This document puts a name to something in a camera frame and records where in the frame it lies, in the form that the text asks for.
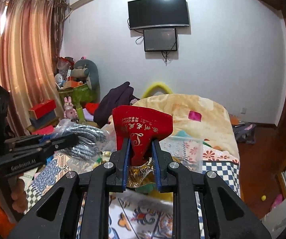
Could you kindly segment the left hand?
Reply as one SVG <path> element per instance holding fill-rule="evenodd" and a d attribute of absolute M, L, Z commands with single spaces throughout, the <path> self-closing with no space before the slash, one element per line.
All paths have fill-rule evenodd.
<path fill-rule="evenodd" d="M 26 198 L 27 195 L 24 188 L 25 188 L 24 181 L 17 177 L 16 184 L 11 192 L 11 198 L 14 201 L 12 204 L 12 208 L 18 213 L 24 213 L 28 207 L 28 202 Z"/>

